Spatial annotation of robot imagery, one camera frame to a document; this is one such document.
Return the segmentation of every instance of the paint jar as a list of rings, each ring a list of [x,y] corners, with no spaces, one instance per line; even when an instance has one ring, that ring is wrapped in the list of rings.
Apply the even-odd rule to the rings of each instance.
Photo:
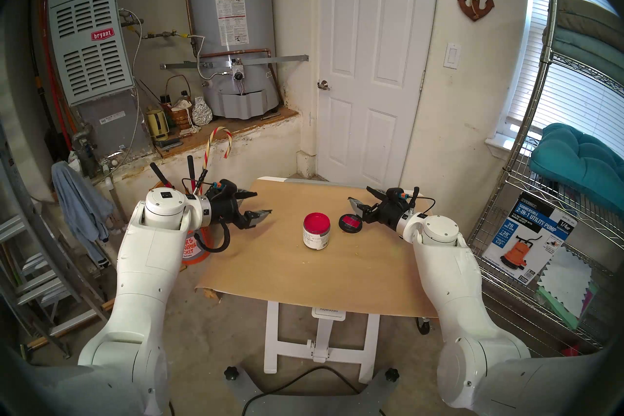
[[[330,219],[323,213],[310,213],[303,220],[303,242],[308,248],[322,250],[330,240]]]

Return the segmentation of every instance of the tan table top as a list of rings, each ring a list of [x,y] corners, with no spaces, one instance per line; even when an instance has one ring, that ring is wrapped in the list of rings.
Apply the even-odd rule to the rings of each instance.
[[[356,234],[342,232],[340,216],[351,213],[348,197],[370,204],[361,188],[325,183],[256,180],[258,195],[241,211],[273,210],[256,228],[231,228],[223,253],[206,260],[197,288],[280,303],[365,314],[436,317],[425,295],[412,245],[379,223]],[[417,211],[429,200],[418,200]],[[303,219],[319,211],[331,221],[330,242],[316,251],[303,244]]]

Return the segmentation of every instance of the window blind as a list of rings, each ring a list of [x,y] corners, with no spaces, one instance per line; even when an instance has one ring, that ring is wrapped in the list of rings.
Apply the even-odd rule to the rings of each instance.
[[[606,0],[587,0],[615,13]],[[510,119],[520,123],[533,91],[546,27],[548,0],[533,0],[527,50],[511,108]],[[559,65],[551,65],[533,126],[554,122],[593,135],[624,157],[624,98],[609,88]]]

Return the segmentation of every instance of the white door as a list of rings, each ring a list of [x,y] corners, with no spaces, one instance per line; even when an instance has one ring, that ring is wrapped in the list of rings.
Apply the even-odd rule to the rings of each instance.
[[[398,186],[436,0],[321,0],[318,173]]]

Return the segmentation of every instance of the table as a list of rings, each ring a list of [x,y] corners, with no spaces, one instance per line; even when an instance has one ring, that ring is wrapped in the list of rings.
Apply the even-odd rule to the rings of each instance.
[[[351,213],[348,197],[366,204],[377,200],[362,188],[283,178],[261,178],[241,210],[273,212],[252,230],[232,230],[230,247],[206,260],[198,288],[209,288],[268,300],[264,371],[277,371],[277,355],[361,364],[360,381],[372,377],[380,315],[434,318],[436,310],[425,295],[414,251],[387,226],[366,224],[357,234],[342,232],[338,219]],[[417,211],[429,207],[417,200]],[[303,218],[315,211],[331,221],[329,245],[315,251],[303,244]],[[279,303],[317,310],[316,341],[292,344],[277,339]],[[331,325],[339,314],[369,314],[363,350],[329,347]]]

